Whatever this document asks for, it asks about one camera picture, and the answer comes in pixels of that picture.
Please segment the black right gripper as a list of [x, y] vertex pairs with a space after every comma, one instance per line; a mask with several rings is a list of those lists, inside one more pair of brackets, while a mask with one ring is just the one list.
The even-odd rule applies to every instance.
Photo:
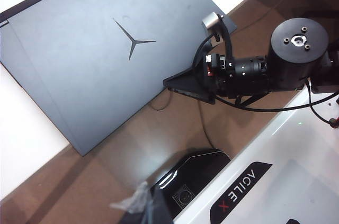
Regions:
[[227, 87], [235, 73], [234, 60], [226, 55], [205, 55], [207, 86], [204, 62], [194, 63], [190, 68], [163, 80], [168, 90], [203, 102], [215, 102], [212, 94], [227, 94]]

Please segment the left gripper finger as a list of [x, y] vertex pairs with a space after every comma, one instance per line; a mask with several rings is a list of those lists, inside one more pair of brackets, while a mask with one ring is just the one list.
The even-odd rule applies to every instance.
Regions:
[[151, 190], [144, 181], [134, 194], [119, 202], [110, 203], [113, 209], [123, 210], [119, 223], [173, 223], [173, 217], [160, 189]]

